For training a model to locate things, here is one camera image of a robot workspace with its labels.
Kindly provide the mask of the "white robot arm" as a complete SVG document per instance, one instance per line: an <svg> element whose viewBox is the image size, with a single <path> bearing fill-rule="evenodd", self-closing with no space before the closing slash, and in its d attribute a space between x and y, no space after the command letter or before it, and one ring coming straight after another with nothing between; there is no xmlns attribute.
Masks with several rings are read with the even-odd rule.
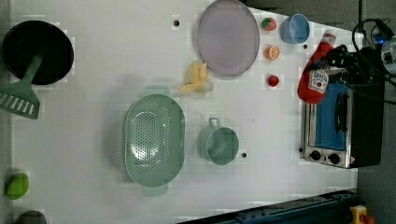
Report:
<svg viewBox="0 0 396 224"><path fill-rule="evenodd" d="M349 52L345 45L340 45L315 59L309 69L330 72L331 67L340 69L340 72L331 75L331 82L343 82L351 87L369 87L387 81L394 86L395 38L356 52Z"/></svg>

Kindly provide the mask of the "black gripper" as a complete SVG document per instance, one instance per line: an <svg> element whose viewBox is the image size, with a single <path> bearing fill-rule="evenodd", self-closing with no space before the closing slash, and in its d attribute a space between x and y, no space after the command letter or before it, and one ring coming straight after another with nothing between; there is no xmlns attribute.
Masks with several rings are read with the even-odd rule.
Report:
<svg viewBox="0 0 396 224"><path fill-rule="evenodd" d="M348 86L376 86L385 81L387 73L381 61L380 49L366 47L359 52L349 52L345 45L331 49L313 62L315 69L345 68L344 82Z"/></svg>

